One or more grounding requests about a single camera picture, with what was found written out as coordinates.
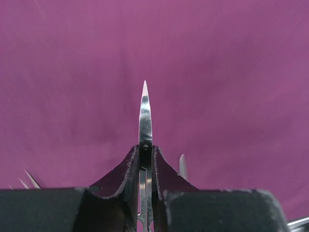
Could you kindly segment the steel tweezers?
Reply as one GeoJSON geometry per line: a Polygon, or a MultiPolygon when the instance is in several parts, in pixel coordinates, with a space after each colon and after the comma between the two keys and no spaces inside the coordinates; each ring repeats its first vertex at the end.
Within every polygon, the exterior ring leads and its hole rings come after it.
{"type": "Polygon", "coordinates": [[[29,189],[28,185],[22,181],[20,178],[19,178],[19,181],[21,182],[21,184],[24,186],[25,189],[29,189]]]}

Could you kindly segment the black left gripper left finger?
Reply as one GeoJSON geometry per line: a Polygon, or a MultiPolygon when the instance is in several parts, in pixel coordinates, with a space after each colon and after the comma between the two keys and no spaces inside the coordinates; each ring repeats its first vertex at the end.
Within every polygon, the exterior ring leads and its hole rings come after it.
{"type": "Polygon", "coordinates": [[[2,189],[2,232],[134,232],[139,148],[88,187],[2,189]]]}

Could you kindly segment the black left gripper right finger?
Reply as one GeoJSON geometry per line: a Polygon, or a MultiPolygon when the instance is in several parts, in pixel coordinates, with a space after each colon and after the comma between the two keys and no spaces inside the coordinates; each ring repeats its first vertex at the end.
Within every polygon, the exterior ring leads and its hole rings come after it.
{"type": "Polygon", "coordinates": [[[152,207],[156,232],[287,232],[277,199],[261,189],[202,190],[152,150],[152,207]]]}

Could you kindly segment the steel needle holder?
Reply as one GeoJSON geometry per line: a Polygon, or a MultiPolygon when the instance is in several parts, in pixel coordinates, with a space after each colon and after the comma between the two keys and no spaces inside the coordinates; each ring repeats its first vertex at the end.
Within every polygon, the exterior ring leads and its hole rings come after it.
{"type": "Polygon", "coordinates": [[[181,154],[179,158],[179,175],[186,181],[188,180],[185,154],[181,154]]]}

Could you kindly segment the steel surgical scissors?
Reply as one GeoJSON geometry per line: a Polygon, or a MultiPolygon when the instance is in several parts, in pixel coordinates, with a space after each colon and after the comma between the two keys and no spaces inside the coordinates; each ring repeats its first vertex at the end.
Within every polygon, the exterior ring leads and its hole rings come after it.
{"type": "Polygon", "coordinates": [[[152,170],[151,158],[153,148],[152,120],[150,98],[147,82],[143,82],[140,116],[139,116],[139,161],[140,161],[140,213],[138,220],[143,231],[150,232],[153,222],[152,209],[152,170]]]}

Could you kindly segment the steel forceps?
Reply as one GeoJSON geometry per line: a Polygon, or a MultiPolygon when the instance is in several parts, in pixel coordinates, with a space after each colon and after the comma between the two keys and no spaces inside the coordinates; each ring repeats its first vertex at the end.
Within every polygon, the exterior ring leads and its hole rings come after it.
{"type": "Polygon", "coordinates": [[[24,169],[24,172],[26,173],[26,175],[28,176],[28,178],[30,179],[32,185],[34,186],[35,189],[41,189],[41,186],[38,184],[38,182],[34,179],[34,177],[27,171],[24,169]]]}

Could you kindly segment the purple cloth wrap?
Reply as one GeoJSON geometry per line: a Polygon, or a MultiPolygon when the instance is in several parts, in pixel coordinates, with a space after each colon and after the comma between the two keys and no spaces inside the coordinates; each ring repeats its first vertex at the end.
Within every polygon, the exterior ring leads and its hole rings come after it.
{"type": "Polygon", "coordinates": [[[138,143],[200,189],[309,213],[306,0],[3,0],[0,186],[87,186],[138,143]]]}

